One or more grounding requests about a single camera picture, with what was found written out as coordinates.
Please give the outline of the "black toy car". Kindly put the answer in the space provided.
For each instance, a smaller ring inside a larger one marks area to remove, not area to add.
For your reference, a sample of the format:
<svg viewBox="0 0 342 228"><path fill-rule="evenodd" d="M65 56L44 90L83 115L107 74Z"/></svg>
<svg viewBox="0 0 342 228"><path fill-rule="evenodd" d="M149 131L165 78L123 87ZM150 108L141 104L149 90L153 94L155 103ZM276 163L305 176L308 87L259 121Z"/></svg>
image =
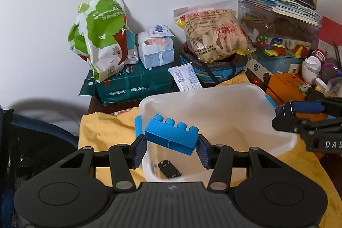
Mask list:
<svg viewBox="0 0 342 228"><path fill-rule="evenodd" d="M180 171L169 160L159 162L158 168L168 179L181 177Z"/></svg>

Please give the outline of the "blue puzzle box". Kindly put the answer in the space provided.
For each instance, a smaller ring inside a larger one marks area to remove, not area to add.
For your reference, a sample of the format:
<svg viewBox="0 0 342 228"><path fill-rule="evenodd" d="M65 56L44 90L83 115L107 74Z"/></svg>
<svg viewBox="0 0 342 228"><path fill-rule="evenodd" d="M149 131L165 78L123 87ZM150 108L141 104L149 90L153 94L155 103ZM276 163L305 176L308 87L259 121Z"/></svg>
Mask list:
<svg viewBox="0 0 342 228"><path fill-rule="evenodd" d="M247 69L267 85L273 74L299 73L303 61L303 58L269 56L256 50L248 55Z"/></svg>

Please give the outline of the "orange box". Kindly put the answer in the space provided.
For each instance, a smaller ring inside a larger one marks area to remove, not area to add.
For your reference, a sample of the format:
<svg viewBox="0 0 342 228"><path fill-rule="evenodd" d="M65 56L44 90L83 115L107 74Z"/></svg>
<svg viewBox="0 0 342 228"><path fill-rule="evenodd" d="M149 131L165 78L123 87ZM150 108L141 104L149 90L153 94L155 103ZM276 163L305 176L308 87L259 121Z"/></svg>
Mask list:
<svg viewBox="0 0 342 228"><path fill-rule="evenodd" d="M303 101L305 93L300 90L306 84L298 74L273 74L270 77L266 94L269 95L277 105L288 101Z"/></svg>

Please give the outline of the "clear bag of snacks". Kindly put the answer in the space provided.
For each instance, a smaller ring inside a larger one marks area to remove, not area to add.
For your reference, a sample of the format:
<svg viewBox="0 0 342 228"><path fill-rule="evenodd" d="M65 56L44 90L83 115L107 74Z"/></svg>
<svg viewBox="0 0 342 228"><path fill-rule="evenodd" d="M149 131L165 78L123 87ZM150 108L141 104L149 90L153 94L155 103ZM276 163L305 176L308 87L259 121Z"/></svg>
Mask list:
<svg viewBox="0 0 342 228"><path fill-rule="evenodd" d="M188 48L199 61L211 63L255 51L237 18L237 3L222 1L174 10L174 22L184 30Z"/></svg>

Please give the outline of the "yellow cloth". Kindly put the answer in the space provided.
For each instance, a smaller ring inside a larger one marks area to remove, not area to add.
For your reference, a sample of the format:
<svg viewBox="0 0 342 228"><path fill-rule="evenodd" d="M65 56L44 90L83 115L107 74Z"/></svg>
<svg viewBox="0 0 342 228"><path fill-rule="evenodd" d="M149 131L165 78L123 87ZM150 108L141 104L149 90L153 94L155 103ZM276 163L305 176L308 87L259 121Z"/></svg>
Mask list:
<svg viewBox="0 0 342 228"><path fill-rule="evenodd" d="M134 120L139 115L139 105L129 110L116 109L112 114L96 112L82 117L79 147L92 146L95 151L106 151L112 145L131 143L135 138ZM306 151L304 142L298 135L295 147L278 158L300 173L318 183L328 197L328 207L321 221L321 227L341 226L341 198L337 187L341 180L332 181L329 172L341 174L341 156L324 167L315 154Z"/></svg>

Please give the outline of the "clear box of toys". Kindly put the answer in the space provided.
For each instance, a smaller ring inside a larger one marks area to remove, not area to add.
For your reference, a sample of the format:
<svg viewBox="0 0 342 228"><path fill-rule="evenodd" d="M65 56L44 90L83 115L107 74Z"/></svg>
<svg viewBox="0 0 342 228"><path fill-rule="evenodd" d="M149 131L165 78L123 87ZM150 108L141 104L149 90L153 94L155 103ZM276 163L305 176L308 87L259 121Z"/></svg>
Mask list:
<svg viewBox="0 0 342 228"><path fill-rule="evenodd" d="M250 41L271 57L306 58L318 43L321 24L279 14L251 1L238 2L238 19Z"/></svg>

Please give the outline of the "green white snack bag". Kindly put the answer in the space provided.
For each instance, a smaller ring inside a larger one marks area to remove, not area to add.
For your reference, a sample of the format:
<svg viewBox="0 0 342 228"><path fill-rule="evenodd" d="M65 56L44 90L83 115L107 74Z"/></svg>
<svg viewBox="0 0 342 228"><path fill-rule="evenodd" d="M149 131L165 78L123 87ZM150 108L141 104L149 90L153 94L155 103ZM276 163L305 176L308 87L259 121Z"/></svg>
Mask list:
<svg viewBox="0 0 342 228"><path fill-rule="evenodd" d="M81 3L68 42L70 50L88 63L97 82L139 61L136 35L128 27L123 0Z"/></svg>

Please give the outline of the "dark green package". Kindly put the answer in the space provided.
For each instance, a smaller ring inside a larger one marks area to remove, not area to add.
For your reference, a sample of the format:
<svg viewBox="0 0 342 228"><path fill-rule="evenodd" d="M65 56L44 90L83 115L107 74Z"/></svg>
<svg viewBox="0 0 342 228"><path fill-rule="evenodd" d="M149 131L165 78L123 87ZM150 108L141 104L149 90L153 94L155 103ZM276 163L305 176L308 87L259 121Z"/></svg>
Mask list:
<svg viewBox="0 0 342 228"><path fill-rule="evenodd" d="M80 96L95 97L103 106L141 101L146 97L170 93L176 85L169 73L172 64L145 68L142 62L125 65L114 76L97 82L89 71L80 90Z"/></svg>

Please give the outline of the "baby wipes pack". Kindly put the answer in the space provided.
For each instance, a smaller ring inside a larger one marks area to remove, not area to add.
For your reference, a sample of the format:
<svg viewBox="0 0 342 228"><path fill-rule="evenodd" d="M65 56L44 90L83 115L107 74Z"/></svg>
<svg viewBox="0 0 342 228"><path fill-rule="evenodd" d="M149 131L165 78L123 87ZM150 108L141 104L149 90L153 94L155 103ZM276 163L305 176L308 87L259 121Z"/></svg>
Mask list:
<svg viewBox="0 0 342 228"><path fill-rule="evenodd" d="M174 62L171 30L166 25L149 26L137 35L139 58L146 69Z"/></svg>

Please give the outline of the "white sachet packet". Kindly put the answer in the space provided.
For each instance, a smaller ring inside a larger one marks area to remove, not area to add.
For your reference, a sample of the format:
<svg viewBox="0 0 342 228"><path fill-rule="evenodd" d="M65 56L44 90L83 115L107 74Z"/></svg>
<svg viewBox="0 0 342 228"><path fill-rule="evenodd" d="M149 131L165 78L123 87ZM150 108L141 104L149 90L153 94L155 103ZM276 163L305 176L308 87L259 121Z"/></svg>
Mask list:
<svg viewBox="0 0 342 228"><path fill-rule="evenodd" d="M192 63L174 66L168 69L180 91L202 89L202 85L192 67Z"/></svg>

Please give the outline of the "blue building block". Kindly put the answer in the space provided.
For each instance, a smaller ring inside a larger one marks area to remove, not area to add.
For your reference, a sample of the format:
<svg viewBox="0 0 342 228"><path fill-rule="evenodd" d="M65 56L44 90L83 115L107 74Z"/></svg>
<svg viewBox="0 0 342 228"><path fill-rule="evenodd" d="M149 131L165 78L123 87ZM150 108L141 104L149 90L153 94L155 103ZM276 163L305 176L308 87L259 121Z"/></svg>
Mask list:
<svg viewBox="0 0 342 228"><path fill-rule="evenodd" d="M196 126L187 127L159 114L149 120L144 130L148 141L188 156L195 150L198 132Z"/></svg>

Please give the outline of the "blue black basket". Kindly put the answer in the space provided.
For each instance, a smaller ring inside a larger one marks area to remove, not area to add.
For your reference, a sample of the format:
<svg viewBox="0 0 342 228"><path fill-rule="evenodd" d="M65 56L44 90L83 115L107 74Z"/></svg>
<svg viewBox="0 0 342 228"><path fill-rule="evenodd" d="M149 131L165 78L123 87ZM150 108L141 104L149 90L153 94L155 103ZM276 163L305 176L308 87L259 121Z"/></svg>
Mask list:
<svg viewBox="0 0 342 228"><path fill-rule="evenodd" d="M247 65L247 56L233 54L220 61L204 63L190 51L187 43L179 50L180 64L191 63L199 81L207 87L218 85L234 78Z"/></svg>

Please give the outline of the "stack of books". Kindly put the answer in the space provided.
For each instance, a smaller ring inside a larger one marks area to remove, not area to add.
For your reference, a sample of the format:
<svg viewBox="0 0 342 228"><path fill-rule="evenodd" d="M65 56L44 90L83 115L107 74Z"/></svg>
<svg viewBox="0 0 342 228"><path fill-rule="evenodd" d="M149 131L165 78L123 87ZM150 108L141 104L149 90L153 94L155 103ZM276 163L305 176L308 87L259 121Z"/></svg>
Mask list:
<svg viewBox="0 0 342 228"><path fill-rule="evenodd" d="M307 24L320 26L322 17L310 7L296 0L243 0L245 3L273 12L276 15L290 17Z"/></svg>

